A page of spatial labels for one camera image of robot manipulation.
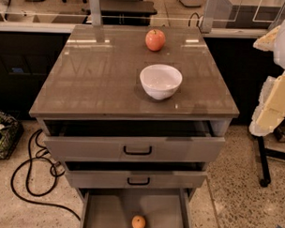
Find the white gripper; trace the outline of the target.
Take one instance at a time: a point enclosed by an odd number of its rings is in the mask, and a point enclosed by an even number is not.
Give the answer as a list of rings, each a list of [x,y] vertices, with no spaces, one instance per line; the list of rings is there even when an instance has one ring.
[[[285,20],[253,43],[255,49],[273,51],[274,62],[285,69]],[[262,85],[249,131],[257,137],[271,133],[285,119],[285,71],[275,78],[269,76]]]

